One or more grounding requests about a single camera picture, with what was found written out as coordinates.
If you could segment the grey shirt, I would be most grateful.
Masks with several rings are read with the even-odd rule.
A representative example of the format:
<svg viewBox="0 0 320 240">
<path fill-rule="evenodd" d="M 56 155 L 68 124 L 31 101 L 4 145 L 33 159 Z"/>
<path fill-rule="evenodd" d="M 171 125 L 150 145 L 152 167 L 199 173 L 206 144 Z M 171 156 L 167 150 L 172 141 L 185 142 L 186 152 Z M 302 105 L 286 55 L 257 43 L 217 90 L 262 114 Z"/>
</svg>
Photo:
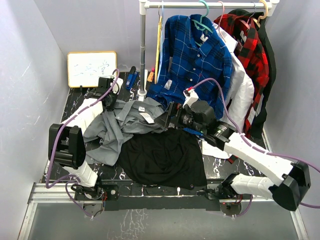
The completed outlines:
<svg viewBox="0 0 320 240">
<path fill-rule="evenodd" d="M 154 119 L 164 113 L 163 106 L 147 97 L 144 101 L 117 100 L 114 110 L 104 111 L 87 127 L 83 134 L 86 143 L 100 139 L 100 146 L 88 150 L 85 160 L 89 165 L 104 164 L 114 166 L 122 145 L 134 134 L 161 133 L 163 127 Z"/>
</svg>

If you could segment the light blue wire hanger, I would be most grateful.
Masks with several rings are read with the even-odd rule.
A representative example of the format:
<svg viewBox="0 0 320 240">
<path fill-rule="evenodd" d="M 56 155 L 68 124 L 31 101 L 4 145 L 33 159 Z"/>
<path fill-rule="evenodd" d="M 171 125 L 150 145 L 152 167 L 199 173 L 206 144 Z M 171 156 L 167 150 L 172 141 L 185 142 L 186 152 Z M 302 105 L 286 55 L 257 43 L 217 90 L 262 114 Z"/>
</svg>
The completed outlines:
<svg viewBox="0 0 320 240">
<path fill-rule="evenodd" d="M 157 80 L 159 81 L 160 79 L 160 73 L 161 73 L 161 68 L 162 68 L 162 63 L 163 63 L 163 41 L 164 41 L 164 32 L 163 32 L 163 26 L 164 26 L 164 1 L 161 1 L 161 15 L 160 15 L 160 45 L 159 45 L 159 70 L 158 70 L 158 77 Z"/>
</svg>

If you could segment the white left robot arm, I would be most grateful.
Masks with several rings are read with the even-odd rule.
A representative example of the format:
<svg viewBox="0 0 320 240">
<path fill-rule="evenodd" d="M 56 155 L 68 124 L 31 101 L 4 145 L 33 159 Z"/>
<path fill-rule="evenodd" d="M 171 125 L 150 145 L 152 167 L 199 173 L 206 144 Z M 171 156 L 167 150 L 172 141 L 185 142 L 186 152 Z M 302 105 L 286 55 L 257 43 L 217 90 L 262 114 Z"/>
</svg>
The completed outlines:
<svg viewBox="0 0 320 240">
<path fill-rule="evenodd" d="M 87 93 L 82 104 L 67 120 L 50 126 L 48 134 L 50 163 L 45 182 L 48 189 L 61 180 L 68 179 L 73 182 L 75 191 L 87 194 L 93 200 L 103 195 L 104 188 L 99 184 L 99 177 L 86 161 L 83 133 L 101 113 L 114 109 L 123 82 L 123 79 L 114 75 L 100 77 L 98 86 Z M 49 183 L 54 163 L 68 171 L 68 175 Z"/>
</svg>

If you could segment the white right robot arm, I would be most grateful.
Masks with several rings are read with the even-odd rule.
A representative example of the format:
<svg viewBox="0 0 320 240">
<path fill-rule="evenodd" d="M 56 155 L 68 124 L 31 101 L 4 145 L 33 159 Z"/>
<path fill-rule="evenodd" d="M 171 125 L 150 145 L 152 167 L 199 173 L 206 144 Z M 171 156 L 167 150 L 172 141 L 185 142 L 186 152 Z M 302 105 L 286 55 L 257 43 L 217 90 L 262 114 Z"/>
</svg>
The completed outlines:
<svg viewBox="0 0 320 240">
<path fill-rule="evenodd" d="M 230 174 L 211 190 L 212 194 L 219 197 L 233 199 L 237 195 L 256 195 L 273 199 L 284 209 L 295 211 L 311 187 L 307 164 L 274 156 L 249 141 L 235 127 L 216 120 L 213 108 L 205 101 L 198 100 L 191 106 L 171 102 L 167 110 L 154 121 L 163 128 L 174 124 L 181 129 L 193 130 L 211 146 L 247 162 L 263 173 L 263 177 Z"/>
</svg>

